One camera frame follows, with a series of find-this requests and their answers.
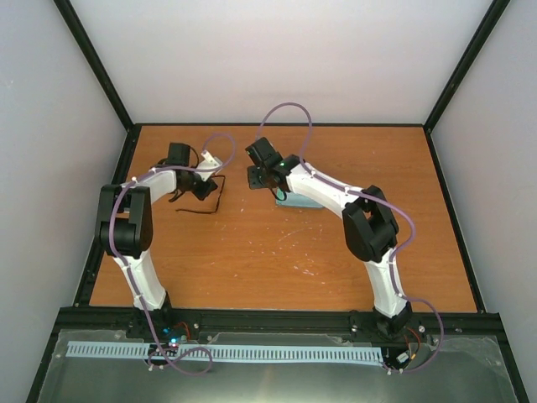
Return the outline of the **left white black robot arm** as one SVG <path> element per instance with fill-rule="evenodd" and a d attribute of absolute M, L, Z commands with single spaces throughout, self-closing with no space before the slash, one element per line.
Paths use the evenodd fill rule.
<path fill-rule="evenodd" d="M 173 332 L 175 318 L 162 309 L 168 294 L 161 285 L 150 254 L 154 237 L 152 205 L 162 197 L 191 193 L 204 200 L 218 188 L 213 177 L 223 163 L 208 150 L 190 163 L 192 148 L 172 143 L 168 156 L 138 178 L 100 190 L 95 236 L 120 267 L 133 294 L 133 305 L 151 311 L 144 326 L 157 338 Z"/>

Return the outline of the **black sunglasses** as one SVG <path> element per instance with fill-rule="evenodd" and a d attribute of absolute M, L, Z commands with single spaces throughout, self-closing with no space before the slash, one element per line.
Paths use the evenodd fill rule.
<path fill-rule="evenodd" d="M 175 209 L 176 212 L 196 215 L 216 214 L 220 208 L 227 178 L 224 175 L 214 175 L 211 178 L 218 184 L 218 189 L 213 191 L 204 201 L 199 201 L 193 194 L 184 192 L 184 189 L 186 188 L 186 186 L 184 186 L 173 193 L 173 196 L 169 199 L 169 203 L 177 202 L 181 197 L 189 194 L 192 195 L 193 202 L 190 202 L 184 206 L 179 206 Z"/>

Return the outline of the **grey green glasses case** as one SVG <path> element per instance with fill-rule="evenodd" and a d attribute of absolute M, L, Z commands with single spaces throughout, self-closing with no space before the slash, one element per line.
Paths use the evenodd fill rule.
<path fill-rule="evenodd" d="M 276 192 L 276 204 L 282 207 L 293 208 L 310 208 L 310 209 L 322 209 L 323 206 L 311 200 L 307 196 L 302 196 L 293 192 L 282 192 L 277 190 Z"/>

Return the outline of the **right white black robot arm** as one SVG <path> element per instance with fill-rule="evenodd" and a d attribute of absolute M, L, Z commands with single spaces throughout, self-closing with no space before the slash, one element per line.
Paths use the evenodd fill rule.
<path fill-rule="evenodd" d="M 248 167 L 252 190 L 267 188 L 305 196 L 341 219 L 346 246 L 368 273 L 378 331 L 386 338 L 400 333 L 412 316 L 412 307 L 402 290 L 395 257 L 399 225 L 382 190 L 337 181 L 295 154 L 284 158 L 265 137 L 245 151 L 253 162 Z"/>

